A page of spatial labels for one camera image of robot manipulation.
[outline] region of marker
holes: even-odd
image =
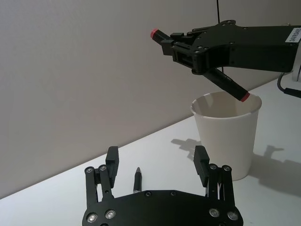
[[[142,174],[140,168],[138,167],[135,173],[133,193],[137,193],[141,191],[142,191]]]

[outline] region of paper cup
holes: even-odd
[[[261,99],[250,94],[245,102],[227,92],[206,94],[192,102],[201,144],[210,163],[232,167],[232,179],[244,178],[251,167]]]

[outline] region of black marker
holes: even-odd
[[[137,193],[141,191],[142,191],[142,174],[140,168],[138,167],[135,173],[133,193]]]

